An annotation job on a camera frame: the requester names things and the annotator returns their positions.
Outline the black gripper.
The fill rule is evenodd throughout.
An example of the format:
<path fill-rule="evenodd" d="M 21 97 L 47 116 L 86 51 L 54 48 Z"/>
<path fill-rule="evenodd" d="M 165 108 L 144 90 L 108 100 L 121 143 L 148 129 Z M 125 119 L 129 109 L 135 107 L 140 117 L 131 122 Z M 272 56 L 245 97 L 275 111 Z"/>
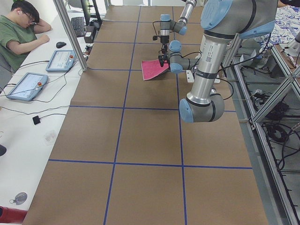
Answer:
<path fill-rule="evenodd" d="M 167 44 L 169 43 L 169 35 L 160 35 L 160 43 L 162 44 L 161 53 L 167 53 Z"/>
<path fill-rule="evenodd" d="M 165 64 L 169 65 L 169 57 L 167 54 L 159 55 L 158 61 L 161 67 L 164 67 Z"/>

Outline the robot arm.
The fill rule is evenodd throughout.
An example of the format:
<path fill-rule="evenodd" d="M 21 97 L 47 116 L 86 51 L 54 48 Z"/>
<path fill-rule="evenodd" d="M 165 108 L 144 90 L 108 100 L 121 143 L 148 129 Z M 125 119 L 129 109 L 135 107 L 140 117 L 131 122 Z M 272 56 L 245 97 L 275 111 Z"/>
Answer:
<path fill-rule="evenodd" d="M 160 31 L 158 37 L 160 38 L 160 43 L 162 44 L 162 54 L 167 53 L 167 45 L 170 42 L 169 40 L 171 31 L 182 36 L 187 32 L 187 23 L 197 5 L 197 0 L 184 0 L 184 2 L 185 6 L 177 21 L 172 20 L 169 14 L 161 14 L 160 16 Z"/>
<path fill-rule="evenodd" d="M 173 73 L 192 70 L 191 91 L 179 103 L 180 116 L 185 122 L 212 122 L 224 112 L 222 96 L 213 88 L 227 44 L 239 34 L 241 39 L 255 38 L 272 32 L 278 2 L 276 0 L 209 0 L 201 14 L 204 30 L 200 58 L 187 59 L 181 55 L 181 43 L 170 41 L 170 31 L 184 35 L 195 0 L 187 0 L 180 19 L 175 22 L 169 14 L 160 18 L 161 66 L 168 63 Z"/>

